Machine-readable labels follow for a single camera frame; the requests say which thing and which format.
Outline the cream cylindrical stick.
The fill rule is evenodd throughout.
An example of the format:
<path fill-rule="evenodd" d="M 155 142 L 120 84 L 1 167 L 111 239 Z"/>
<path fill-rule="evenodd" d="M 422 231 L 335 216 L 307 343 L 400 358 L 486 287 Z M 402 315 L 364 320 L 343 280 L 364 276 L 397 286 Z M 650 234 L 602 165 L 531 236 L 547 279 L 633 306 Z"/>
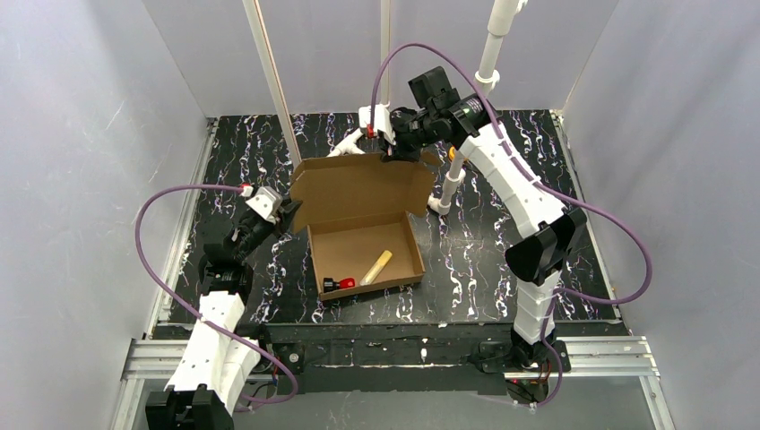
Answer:
<path fill-rule="evenodd" d="M 373 265 L 370 267 L 370 269 L 367 271 L 367 273 L 362 277 L 362 279 L 359 282 L 360 286 L 368 286 L 375 282 L 379 274 L 383 271 L 383 269 L 386 267 L 388 262 L 393 258 L 393 253 L 389 250 L 384 250 L 379 257 L 376 259 L 376 261 L 373 263 Z"/>

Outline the red black small bottle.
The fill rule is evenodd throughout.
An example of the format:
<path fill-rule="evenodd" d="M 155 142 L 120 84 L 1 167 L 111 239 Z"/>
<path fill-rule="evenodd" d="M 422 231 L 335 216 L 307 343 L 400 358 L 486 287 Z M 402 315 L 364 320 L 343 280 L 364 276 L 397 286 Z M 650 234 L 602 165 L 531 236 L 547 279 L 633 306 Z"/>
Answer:
<path fill-rule="evenodd" d="M 324 278 L 323 279 L 324 293 L 331 293 L 334 291 L 355 288 L 355 287 L 356 287 L 356 281 L 353 278 L 345 278 L 345 279 Z"/>

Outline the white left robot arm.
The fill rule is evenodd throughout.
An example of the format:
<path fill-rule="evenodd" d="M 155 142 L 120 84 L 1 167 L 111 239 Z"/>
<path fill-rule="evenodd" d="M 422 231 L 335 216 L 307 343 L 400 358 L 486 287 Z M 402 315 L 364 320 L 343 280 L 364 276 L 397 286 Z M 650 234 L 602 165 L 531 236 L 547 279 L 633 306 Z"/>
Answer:
<path fill-rule="evenodd" d="M 246 379 L 269 351 L 261 335 L 235 334 L 253 284 L 248 256 L 267 238 L 284 233 L 301 203 L 253 199 L 239 222 L 203 247 L 200 314 L 177 368 L 161 391 L 149 394 L 150 429 L 231 429 Z"/>

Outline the white wooden corner post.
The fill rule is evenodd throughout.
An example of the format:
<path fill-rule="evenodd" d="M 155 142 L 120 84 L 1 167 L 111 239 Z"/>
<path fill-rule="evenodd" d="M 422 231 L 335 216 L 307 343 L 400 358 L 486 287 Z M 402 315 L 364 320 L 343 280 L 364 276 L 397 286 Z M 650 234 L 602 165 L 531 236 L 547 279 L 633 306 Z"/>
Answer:
<path fill-rule="evenodd" d="M 274 58 L 272 45 L 265 26 L 261 5 L 257 0 L 243 0 L 247 21 L 254 38 L 256 50 L 263 68 L 263 74 L 275 107 L 275 112 L 281 125 L 284 141 L 289 152 L 289 158 L 296 168 L 302 158 L 287 101 L 283 92 L 281 79 Z"/>

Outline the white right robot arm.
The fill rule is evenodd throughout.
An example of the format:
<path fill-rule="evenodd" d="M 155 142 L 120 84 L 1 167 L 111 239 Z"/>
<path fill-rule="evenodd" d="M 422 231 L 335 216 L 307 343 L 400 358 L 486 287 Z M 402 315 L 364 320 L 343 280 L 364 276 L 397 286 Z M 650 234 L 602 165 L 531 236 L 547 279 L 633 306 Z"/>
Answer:
<path fill-rule="evenodd" d="M 547 339 L 554 330 L 550 309 L 567 256 L 576 248 L 587 218 L 542 190 L 540 178 L 508 139 L 481 90 L 466 98 L 435 67 L 409 82 L 417 109 L 373 103 L 367 134 L 384 138 L 388 159 L 417 161 L 424 147 L 452 144 L 489 182 L 512 215 L 521 241 L 505 251 L 518 279 L 514 341 L 524 346 Z"/>

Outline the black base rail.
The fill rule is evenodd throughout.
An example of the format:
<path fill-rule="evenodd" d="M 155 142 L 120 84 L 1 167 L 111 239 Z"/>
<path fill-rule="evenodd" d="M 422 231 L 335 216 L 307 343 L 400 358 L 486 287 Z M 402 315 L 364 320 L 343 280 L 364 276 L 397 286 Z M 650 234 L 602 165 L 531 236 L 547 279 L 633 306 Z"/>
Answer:
<path fill-rule="evenodd" d="M 278 393 L 337 391 L 506 392 L 509 322 L 257 324 L 236 334 L 263 340 L 294 374 Z"/>

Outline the white PVC pipe frame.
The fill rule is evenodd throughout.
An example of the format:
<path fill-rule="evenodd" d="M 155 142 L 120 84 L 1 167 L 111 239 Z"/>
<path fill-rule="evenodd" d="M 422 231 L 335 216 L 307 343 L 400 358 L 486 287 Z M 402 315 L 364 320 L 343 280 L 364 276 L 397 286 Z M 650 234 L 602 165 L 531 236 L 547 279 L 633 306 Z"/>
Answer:
<path fill-rule="evenodd" d="M 495 1 L 493 3 L 489 19 L 488 19 L 488 35 L 486 44 L 481 56 L 478 71 L 470 77 L 465 72 L 460 72 L 464 80 L 473 88 L 476 92 L 476 96 L 483 99 L 497 86 L 500 80 L 500 74 L 496 70 L 496 62 L 500 49 L 503 44 L 503 40 L 506 34 L 511 29 L 515 15 L 517 15 L 523 7 L 526 5 L 524 1 Z M 380 85 L 380 81 L 384 77 L 385 70 L 389 66 L 392 59 L 405 48 L 420 47 L 432 52 L 444 59 L 456 70 L 461 68 L 451 58 L 446 56 L 440 50 L 426 45 L 421 42 L 409 42 L 403 45 L 399 45 L 394 50 L 390 51 L 381 63 L 378 70 L 375 82 L 373 83 L 373 90 L 377 90 Z M 369 106 L 377 105 L 376 94 L 372 94 L 372 101 Z M 329 153 L 331 157 L 361 154 L 361 150 L 357 146 L 357 142 L 360 137 L 365 136 L 358 128 L 352 132 L 348 137 L 340 141 L 333 150 Z M 449 213 L 451 208 L 451 201 L 456 193 L 459 185 L 465 178 L 465 172 L 463 171 L 464 161 L 462 158 L 455 159 L 448 172 L 445 174 L 445 180 L 443 183 L 443 189 L 440 196 L 435 197 L 433 195 L 428 197 L 428 207 L 437 214 L 444 216 Z"/>

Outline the brown cardboard box sheet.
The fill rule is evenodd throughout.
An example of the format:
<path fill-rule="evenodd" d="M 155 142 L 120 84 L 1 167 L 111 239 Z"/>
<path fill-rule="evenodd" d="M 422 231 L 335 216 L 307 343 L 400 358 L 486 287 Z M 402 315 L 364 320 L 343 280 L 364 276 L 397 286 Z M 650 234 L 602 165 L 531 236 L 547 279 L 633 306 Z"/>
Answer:
<path fill-rule="evenodd" d="M 289 195 L 303 202 L 292 229 L 307 232 L 321 301 L 410 285 L 425 275 L 410 216 L 426 215 L 442 161 L 430 152 L 417 163 L 381 156 L 305 159 L 291 176 Z M 393 258 L 374 283 L 360 286 L 384 250 Z M 324 293 L 324 278 L 353 278 L 356 287 Z"/>

